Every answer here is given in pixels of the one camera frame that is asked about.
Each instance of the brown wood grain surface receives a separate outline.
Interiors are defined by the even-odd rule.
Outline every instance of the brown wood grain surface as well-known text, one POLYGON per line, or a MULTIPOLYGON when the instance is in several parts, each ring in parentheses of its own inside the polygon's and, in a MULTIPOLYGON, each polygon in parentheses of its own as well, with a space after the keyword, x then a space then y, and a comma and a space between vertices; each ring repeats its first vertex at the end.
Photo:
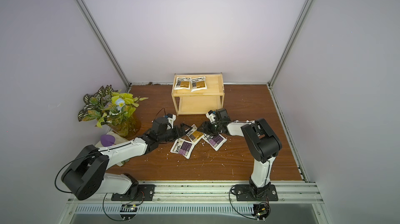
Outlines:
MULTIPOLYGON (((141 101, 136 110, 142 121, 138 135, 152 126, 157 112, 165 107, 167 113, 176 114, 172 86, 133 86, 134 96, 149 97, 141 101)), ((271 95, 265 85, 226 85, 224 108, 231 120, 256 120, 265 118, 282 142, 283 148, 274 161, 271 180, 301 180, 292 152, 288 145, 271 95)), ((205 115, 179 115, 175 124, 187 125, 207 121, 205 115)), ((215 151, 201 140, 194 147, 190 159, 170 152, 173 143, 159 147, 143 156, 131 158, 122 167, 113 166, 107 172, 128 173, 137 180, 248 180, 253 172, 254 159, 246 141, 240 136, 225 136, 227 141, 215 151)))

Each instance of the ventilation grille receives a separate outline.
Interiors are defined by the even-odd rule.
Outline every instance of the ventilation grille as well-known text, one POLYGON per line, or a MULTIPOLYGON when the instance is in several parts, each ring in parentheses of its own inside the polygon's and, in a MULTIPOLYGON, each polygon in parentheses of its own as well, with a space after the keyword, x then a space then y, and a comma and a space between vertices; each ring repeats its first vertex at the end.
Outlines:
MULTIPOLYGON (((121 212, 135 212, 136 214, 228 214, 237 215, 230 204, 143 204, 137 210, 121 207, 122 204, 104 204, 108 214, 121 212)), ((252 204, 234 204, 235 209, 241 214, 251 215, 252 204)), ((79 204, 76 214, 103 214, 102 204, 79 204)))

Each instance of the black mounting plate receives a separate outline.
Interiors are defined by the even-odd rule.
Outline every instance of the black mounting plate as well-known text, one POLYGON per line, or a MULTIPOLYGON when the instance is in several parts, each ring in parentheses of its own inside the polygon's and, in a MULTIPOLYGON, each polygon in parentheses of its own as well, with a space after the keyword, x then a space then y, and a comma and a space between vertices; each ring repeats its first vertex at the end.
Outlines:
MULTIPOLYGON (((139 194, 137 197, 137 201, 142 201, 142 193, 141 191, 143 191, 144 193, 144 201, 152 201, 153 200, 153 195, 154 195, 154 188, 156 187, 156 185, 153 184, 139 184, 139 194)), ((129 199, 128 197, 122 195, 122 194, 112 194, 111 197, 112 201, 132 201, 131 199, 129 199)))
MULTIPOLYGON (((268 197, 268 201, 278 201, 278 194, 276 192, 276 188, 275 185, 270 184, 270 186, 268 187, 268 189, 265 191, 266 194, 265 196, 268 197)), ((265 201, 265 197, 263 197, 262 199, 254 199, 251 196, 251 193, 249 192, 249 185, 248 184, 237 184, 235 185, 235 193, 237 193, 236 195, 236 200, 237 201, 265 201)))

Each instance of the purple label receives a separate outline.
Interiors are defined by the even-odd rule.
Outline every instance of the purple label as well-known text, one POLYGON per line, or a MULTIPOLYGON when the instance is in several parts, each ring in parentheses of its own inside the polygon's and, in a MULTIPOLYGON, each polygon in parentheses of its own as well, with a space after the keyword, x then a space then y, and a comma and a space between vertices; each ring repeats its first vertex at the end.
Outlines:
POLYGON ((216 137, 212 138, 208 142, 211 144, 211 146, 216 147, 218 144, 220 144, 224 139, 220 136, 217 135, 216 137))
POLYGON ((191 143, 189 143, 189 142, 183 142, 182 143, 182 146, 180 147, 180 149, 179 149, 179 154, 183 154, 184 156, 187 156, 188 155, 188 153, 189 153, 189 151, 190 151, 190 148, 192 147, 192 144, 191 143))

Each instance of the blue flower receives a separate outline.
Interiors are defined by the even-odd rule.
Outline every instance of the blue flower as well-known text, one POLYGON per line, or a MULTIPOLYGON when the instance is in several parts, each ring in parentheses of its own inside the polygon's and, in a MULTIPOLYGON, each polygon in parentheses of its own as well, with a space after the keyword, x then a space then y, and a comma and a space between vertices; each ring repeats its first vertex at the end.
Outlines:
POLYGON ((119 111, 121 111, 121 108, 122 108, 123 106, 125 106, 125 101, 124 101, 122 98, 118 98, 118 99, 115 101, 115 104, 117 105, 117 109, 118 109, 119 111))

